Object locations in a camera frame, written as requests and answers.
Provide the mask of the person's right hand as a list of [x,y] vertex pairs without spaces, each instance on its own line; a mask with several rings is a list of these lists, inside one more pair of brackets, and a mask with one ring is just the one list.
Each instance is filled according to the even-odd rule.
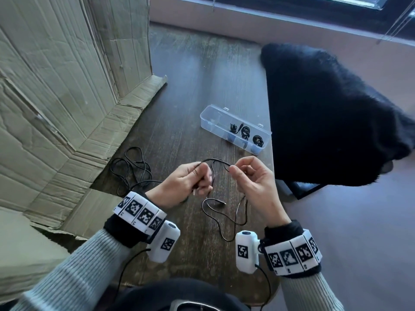
[[291,222],[279,199],[273,172],[256,156],[239,159],[235,165],[248,177],[248,187],[241,191],[249,204],[260,214],[269,228],[287,225]]

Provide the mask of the person's left hand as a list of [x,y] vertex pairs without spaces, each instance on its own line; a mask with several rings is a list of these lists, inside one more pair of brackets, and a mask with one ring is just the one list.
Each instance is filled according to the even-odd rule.
[[[190,172],[195,168],[208,168],[208,177],[200,181],[190,181]],[[180,165],[162,183],[147,191],[145,195],[158,208],[168,210],[184,202],[193,193],[206,197],[213,189],[212,179],[212,171],[207,163],[192,162]]]

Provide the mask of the person's right forearm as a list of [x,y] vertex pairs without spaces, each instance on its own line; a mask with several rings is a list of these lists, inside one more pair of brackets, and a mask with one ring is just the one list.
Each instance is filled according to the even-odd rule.
[[[297,220],[276,228],[265,228],[262,246],[272,246],[303,233]],[[308,272],[281,276],[281,287],[288,311],[345,311],[321,273],[321,263]]]

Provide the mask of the person's left forearm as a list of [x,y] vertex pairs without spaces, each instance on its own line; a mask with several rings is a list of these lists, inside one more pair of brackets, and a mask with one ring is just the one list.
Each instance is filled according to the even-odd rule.
[[10,311],[93,311],[131,249],[149,235],[112,215]]

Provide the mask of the clear plastic box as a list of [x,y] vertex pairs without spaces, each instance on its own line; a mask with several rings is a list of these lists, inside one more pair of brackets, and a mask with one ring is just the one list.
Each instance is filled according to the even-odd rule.
[[201,128],[253,155],[260,154],[270,143],[272,132],[262,124],[252,124],[216,105],[207,106],[200,114]]

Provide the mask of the left wrist marker band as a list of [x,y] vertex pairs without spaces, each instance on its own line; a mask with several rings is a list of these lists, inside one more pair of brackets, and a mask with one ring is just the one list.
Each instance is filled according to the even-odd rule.
[[139,193],[129,192],[113,213],[142,233],[152,236],[167,214]]

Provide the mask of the wrist marker band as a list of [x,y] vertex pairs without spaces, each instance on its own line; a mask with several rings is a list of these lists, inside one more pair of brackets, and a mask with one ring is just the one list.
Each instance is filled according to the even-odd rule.
[[129,192],[113,213],[142,233],[152,236],[167,214],[139,193]]
[[309,230],[302,235],[272,246],[263,247],[267,262],[277,276],[308,272],[319,266],[322,254]]

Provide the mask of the right wrist marker band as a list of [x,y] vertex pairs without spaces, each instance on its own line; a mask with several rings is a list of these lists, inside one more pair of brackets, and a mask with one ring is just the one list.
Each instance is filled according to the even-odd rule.
[[272,246],[263,247],[267,262],[277,276],[308,272],[319,266],[322,254],[309,230],[302,235]]

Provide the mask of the black fuzzy garment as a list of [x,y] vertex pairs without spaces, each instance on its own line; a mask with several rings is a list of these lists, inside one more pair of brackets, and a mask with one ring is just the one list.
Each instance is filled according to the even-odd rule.
[[276,179],[365,186],[415,150],[415,120],[329,52],[269,43],[260,60]]

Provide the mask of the person's black clothing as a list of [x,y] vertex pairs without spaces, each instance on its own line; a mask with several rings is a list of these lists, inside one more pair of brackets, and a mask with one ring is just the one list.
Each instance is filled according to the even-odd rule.
[[191,278],[172,278],[127,289],[106,311],[251,311],[238,298]]

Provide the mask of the large folded cardboard sheet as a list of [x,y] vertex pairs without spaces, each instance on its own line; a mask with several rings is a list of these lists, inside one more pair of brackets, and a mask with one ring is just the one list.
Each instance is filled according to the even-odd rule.
[[0,208],[63,231],[144,109],[150,0],[0,0]]

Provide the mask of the beige cardboard box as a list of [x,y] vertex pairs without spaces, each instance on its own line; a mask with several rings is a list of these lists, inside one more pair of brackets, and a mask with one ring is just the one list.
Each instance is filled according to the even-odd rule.
[[69,256],[74,236],[0,207],[0,304],[19,298]]

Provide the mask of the dark window frame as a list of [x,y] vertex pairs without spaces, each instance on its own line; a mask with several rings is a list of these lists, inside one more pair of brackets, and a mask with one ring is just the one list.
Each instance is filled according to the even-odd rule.
[[317,18],[415,41],[415,0],[314,0]]

